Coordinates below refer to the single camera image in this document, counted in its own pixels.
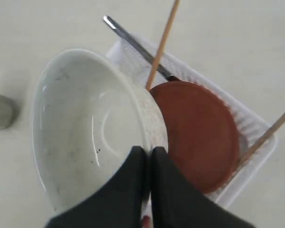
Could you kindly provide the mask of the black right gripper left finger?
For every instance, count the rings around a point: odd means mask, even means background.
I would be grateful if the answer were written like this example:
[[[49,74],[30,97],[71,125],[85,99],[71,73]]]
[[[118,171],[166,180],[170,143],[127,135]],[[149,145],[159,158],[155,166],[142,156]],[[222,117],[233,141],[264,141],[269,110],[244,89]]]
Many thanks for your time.
[[[47,228],[142,228],[142,206],[149,194],[147,155],[134,146],[96,193],[51,218]]]

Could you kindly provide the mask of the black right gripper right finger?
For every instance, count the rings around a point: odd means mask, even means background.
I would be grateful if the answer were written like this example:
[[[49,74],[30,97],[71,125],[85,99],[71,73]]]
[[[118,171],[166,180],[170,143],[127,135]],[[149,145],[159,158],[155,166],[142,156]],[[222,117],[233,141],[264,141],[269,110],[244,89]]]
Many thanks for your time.
[[[251,228],[195,189],[163,147],[152,151],[152,216],[155,228]]]

